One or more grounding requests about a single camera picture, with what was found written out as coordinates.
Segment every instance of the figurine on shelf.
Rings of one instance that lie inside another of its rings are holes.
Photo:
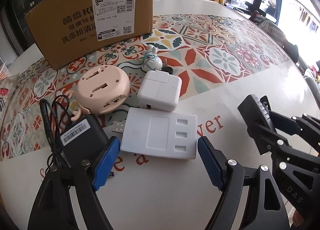
[[[146,52],[143,52],[142,70],[145,72],[161,70],[163,63],[157,56],[157,48],[153,45],[148,45]]]

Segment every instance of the table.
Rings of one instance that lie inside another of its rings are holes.
[[[107,135],[115,135],[111,132],[112,121],[124,119],[126,108],[136,104],[135,93],[143,78],[137,63],[143,51],[141,46],[156,43],[158,55],[167,58],[183,81],[176,112],[196,114],[198,135],[207,136],[227,158],[243,166],[266,164],[271,168],[270,155],[259,155],[237,106],[248,94],[254,93],[258,97],[267,95],[272,109],[283,115],[317,116],[316,102],[295,64],[263,31],[217,3],[154,0],[154,15],[156,30],[152,35],[97,50],[62,68],[54,78],[57,80],[55,93],[75,86],[72,81],[81,76],[73,76],[81,72],[84,65],[116,61],[130,76],[132,97],[122,111],[104,120]],[[124,51],[130,48],[127,57],[131,59],[127,59]],[[38,65],[49,70],[41,62]],[[299,137],[289,137],[289,142],[294,148],[311,151]],[[49,147],[43,147],[0,162],[0,192],[7,212],[20,229],[27,229],[50,153]],[[113,171],[115,177],[109,179],[97,195],[114,229],[204,229],[221,194],[212,186],[199,155],[195,160],[176,160],[121,152]],[[70,194],[78,226],[86,229],[73,187]],[[243,195],[241,212],[245,200]],[[235,225],[240,224],[241,212],[236,216]]]

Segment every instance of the patterned tablecloth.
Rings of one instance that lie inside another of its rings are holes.
[[[97,65],[118,66],[131,82],[129,97],[119,109],[100,115],[101,125],[125,120],[129,107],[138,107],[137,92],[145,75],[139,58],[148,44],[158,48],[158,56],[166,58],[174,75],[182,79],[180,100],[289,60],[268,35],[247,20],[175,14],[154,16],[153,27],[152,34],[106,46],[59,71],[41,59],[20,74],[1,129],[0,160],[47,146],[39,100],[52,102],[57,95],[75,89],[81,76]],[[73,98],[70,109],[76,108]]]

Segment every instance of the silver screw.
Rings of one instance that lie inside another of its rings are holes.
[[[51,167],[50,167],[50,171],[51,171],[51,172],[54,172],[54,171],[56,171],[57,169],[58,169],[57,166],[51,166]]]
[[[280,168],[280,169],[284,170],[284,169],[286,169],[286,167],[287,167],[287,163],[285,163],[285,162],[280,162],[280,164],[279,164],[279,168]]]
[[[268,166],[267,165],[261,165],[260,168],[263,170],[263,171],[268,171]]]
[[[90,164],[90,160],[88,159],[84,159],[83,161],[81,161],[82,166],[88,166],[89,164]]]
[[[234,159],[228,160],[228,163],[229,163],[231,166],[237,165],[237,162],[236,162]]]

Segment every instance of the coiled black cord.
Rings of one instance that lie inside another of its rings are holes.
[[[59,98],[65,98],[65,100],[67,102],[66,107],[64,107],[58,101]],[[49,168],[53,165],[55,165],[59,168],[69,167],[68,163],[65,161],[65,159],[61,155],[62,146],[59,141],[60,134],[66,132],[72,124],[71,117],[73,117],[73,115],[68,113],[69,105],[70,105],[70,101],[69,101],[68,96],[63,95],[63,94],[57,96],[53,100],[52,104],[50,104],[50,102],[47,99],[40,100],[40,111],[41,111],[42,119],[44,122],[44,131],[45,131],[45,135],[47,136],[47,139],[48,139],[48,142],[49,142],[49,145],[51,148],[51,152],[52,152],[52,154],[50,154],[47,159],[47,168],[45,170],[45,174],[47,174]],[[60,108],[63,110],[60,119],[58,119],[58,116],[59,116],[58,115],[58,106],[60,106]],[[66,115],[68,116],[67,125],[65,126],[63,132],[60,132],[61,122],[63,121],[63,119]]]

